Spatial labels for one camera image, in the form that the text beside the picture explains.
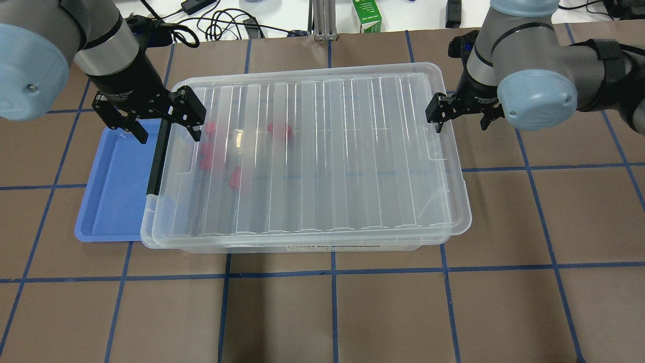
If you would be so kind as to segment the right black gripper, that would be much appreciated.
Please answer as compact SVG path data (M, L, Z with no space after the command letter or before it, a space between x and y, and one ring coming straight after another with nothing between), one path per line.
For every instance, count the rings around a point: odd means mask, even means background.
M457 117L481 113L481 130L485 131L492 122L505 118L503 106L497 95L497 86L482 84L472 76L461 76L453 96L435 93L426 106L426 121L440 134L444 124Z

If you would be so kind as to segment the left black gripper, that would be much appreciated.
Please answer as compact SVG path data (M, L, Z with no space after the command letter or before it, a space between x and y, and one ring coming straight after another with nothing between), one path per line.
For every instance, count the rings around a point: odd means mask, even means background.
M169 93L152 65L129 65L114 74L93 75L92 83L107 99L95 98L92 107L108 129L131 133L140 144L145 144L148 132L138 116L151 118L157 112L167 113L171 107L170 122L184 127L194 142L200 142L201 127L207 116L202 101L189 86ZM120 110L126 113L135 110L136 113L123 115Z

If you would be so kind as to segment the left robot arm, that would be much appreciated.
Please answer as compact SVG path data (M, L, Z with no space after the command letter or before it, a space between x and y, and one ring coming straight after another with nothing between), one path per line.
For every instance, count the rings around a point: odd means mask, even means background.
M68 82L71 65L97 88L92 108L111 130L146 143L142 119L159 118L201 138L207 111L189 86L166 89L147 56L158 28L180 29L157 19L133 31L111 1L2 1L2 118L42 117Z

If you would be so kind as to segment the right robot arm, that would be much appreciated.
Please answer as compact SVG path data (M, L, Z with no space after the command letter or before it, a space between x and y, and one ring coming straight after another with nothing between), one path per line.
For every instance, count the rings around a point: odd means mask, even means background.
M463 73L451 96L436 93L426 119L440 133L449 120L482 115L519 130L558 126L575 112L615 110L643 134L643 46L613 39L558 43L558 1L491 1L479 30L451 40Z

